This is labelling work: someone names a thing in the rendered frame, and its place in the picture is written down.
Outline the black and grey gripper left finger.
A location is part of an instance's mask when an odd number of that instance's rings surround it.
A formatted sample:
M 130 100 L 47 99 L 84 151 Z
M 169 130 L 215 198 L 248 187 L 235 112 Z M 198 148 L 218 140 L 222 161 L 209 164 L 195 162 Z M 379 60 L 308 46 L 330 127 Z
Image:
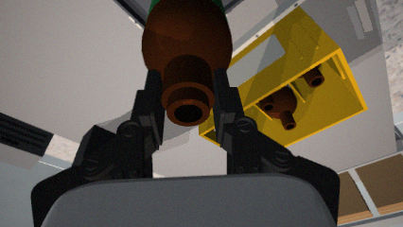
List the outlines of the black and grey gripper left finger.
M 161 72 L 148 70 L 144 90 L 136 92 L 131 120 L 118 126 L 116 137 L 79 166 L 71 166 L 33 187 L 30 197 L 34 227 L 42 226 L 53 203 L 70 189 L 96 181 L 153 178 L 152 154 L 163 144 L 166 110 L 162 89 Z

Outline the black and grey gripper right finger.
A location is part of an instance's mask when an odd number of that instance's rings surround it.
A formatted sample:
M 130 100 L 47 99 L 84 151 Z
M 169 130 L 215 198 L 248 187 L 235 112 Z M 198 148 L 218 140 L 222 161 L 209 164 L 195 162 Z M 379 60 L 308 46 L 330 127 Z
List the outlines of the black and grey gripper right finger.
M 230 87 L 226 69 L 214 70 L 213 116 L 216 139 L 227 151 L 227 175 L 279 173 L 312 184 L 338 224 L 340 177 L 331 168 L 294 156 L 290 150 L 258 130 L 245 116 L 237 87 Z M 263 163 L 262 163 L 263 162 Z

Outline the yellow translucent crate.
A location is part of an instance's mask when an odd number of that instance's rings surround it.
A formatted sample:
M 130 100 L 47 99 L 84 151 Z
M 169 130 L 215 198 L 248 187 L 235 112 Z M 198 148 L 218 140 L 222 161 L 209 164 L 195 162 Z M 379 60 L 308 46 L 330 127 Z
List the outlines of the yellow translucent crate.
M 320 63 L 320 87 L 297 79 Z M 341 48 L 299 6 L 236 54 L 226 72 L 245 116 L 284 147 L 368 110 Z M 298 103 L 292 114 L 297 126 L 291 131 L 259 104 L 287 84 Z

